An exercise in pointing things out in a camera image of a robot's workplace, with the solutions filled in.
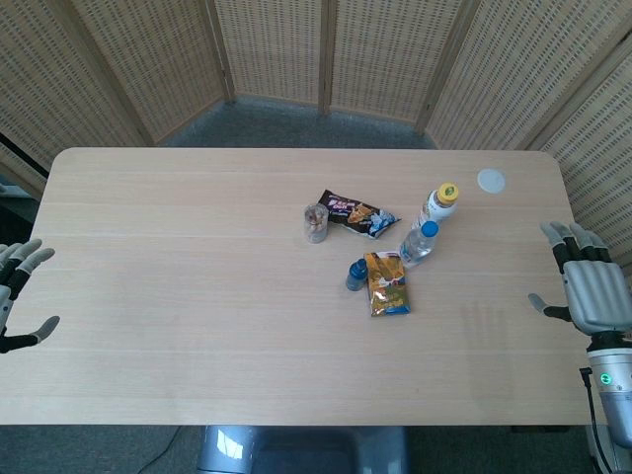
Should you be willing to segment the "blue-capped water bottle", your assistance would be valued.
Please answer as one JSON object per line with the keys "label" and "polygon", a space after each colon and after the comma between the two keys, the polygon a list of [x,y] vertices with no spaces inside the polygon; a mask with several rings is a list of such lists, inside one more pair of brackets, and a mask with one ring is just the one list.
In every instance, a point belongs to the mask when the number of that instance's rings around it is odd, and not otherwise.
{"label": "blue-capped water bottle", "polygon": [[432,220],[410,230],[398,249],[405,268],[419,265],[433,251],[438,231],[437,223]]}

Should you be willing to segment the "yellow and blue snack box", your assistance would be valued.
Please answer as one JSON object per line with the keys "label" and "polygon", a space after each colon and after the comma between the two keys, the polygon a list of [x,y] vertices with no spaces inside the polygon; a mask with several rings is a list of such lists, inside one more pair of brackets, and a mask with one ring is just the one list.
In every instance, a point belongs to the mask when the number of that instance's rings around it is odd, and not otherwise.
{"label": "yellow and blue snack box", "polygon": [[405,268],[396,252],[365,253],[367,291],[371,317],[411,312]]}

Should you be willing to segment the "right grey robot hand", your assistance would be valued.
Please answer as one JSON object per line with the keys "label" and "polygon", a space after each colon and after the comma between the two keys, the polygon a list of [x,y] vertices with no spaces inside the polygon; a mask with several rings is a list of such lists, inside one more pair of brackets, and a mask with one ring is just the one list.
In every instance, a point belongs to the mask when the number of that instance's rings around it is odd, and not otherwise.
{"label": "right grey robot hand", "polygon": [[540,229],[550,244],[567,304],[551,305],[530,293],[534,309],[572,323],[587,336],[632,331],[632,291],[604,241],[576,222],[543,222]]}

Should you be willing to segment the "woven bamboo screen panel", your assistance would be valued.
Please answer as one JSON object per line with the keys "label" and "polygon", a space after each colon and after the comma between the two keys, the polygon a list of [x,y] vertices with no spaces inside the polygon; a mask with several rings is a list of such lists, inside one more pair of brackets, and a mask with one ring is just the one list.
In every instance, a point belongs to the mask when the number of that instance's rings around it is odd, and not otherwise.
{"label": "woven bamboo screen panel", "polygon": [[331,106],[413,123],[464,0],[338,0]]}
{"label": "woven bamboo screen panel", "polygon": [[338,0],[208,0],[233,95],[330,112]]}
{"label": "woven bamboo screen panel", "polygon": [[225,98],[206,0],[71,0],[160,142]]}
{"label": "woven bamboo screen panel", "polygon": [[71,147],[152,146],[80,0],[0,0],[0,174],[41,198]]}
{"label": "woven bamboo screen panel", "polygon": [[632,53],[540,149],[560,167],[575,221],[632,280]]}
{"label": "woven bamboo screen panel", "polygon": [[630,15],[632,0],[482,0],[427,134],[517,149]]}

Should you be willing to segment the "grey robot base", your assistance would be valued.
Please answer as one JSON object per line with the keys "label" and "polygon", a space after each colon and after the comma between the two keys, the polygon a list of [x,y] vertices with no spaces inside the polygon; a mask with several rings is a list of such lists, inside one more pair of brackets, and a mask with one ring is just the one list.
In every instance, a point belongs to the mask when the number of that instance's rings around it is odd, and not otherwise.
{"label": "grey robot base", "polygon": [[197,474],[410,474],[402,427],[207,426]]}

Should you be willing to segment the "dark brown snack bag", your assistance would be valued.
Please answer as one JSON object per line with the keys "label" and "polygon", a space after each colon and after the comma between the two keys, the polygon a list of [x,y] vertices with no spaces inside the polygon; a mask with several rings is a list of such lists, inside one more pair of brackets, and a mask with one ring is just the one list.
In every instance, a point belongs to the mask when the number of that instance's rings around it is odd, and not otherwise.
{"label": "dark brown snack bag", "polygon": [[377,239],[384,231],[400,221],[391,212],[325,190],[319,203],[328,210],[328,221],[370,239]]}

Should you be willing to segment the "blue spray bottle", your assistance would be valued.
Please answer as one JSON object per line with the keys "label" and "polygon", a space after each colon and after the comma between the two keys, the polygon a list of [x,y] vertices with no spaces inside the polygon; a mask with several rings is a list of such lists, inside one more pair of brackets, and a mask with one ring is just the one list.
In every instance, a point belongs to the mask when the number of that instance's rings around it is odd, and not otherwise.
{"label": "blue spray bottle", "polygon": [[365,258],[351,264],[346,279],[346,287],[351,291],[360,291],[367,282],[368,268]]}

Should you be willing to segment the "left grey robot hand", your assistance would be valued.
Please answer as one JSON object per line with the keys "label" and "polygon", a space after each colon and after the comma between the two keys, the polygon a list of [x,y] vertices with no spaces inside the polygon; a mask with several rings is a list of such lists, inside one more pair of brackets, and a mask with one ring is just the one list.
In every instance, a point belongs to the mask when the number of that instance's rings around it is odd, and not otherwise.
{"label": "left grey robot hand", "polygon": [[29,334],[7,335],[7,322],[15,301],[35,269],[55,254],[52,248],[41,245],[41,239],[9,246],[0,244],[0,354],[40,344],[59,324],[60,317],[51,316]]}

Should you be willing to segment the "clear jar of biscuit sticks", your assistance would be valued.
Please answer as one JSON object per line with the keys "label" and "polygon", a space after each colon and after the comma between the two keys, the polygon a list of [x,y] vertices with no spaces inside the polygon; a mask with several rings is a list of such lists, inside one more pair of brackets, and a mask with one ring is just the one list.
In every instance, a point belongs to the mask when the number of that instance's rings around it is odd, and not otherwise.
{"label": "clear jar of biscuit sticks", "polygon": [[304,233],[307,241],[318,244],[328,233],[329,211],[322,203],[313,203],[304,210]]}

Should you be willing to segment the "white yellow-capped drink bottle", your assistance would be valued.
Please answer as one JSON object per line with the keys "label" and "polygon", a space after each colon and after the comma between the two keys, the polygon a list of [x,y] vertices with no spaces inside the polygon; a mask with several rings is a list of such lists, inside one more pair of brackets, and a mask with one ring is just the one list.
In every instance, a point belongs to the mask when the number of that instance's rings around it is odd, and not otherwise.
{"label": "white yellow-capped drink bottle", "polygon": [[420,213],[413,220],[411,228],[420,228],[427,221],[433,221],[437,226],[441,226],[456,210],[458,196],[459,188],[454,183],[441,184],[436,190],[429,193]]}

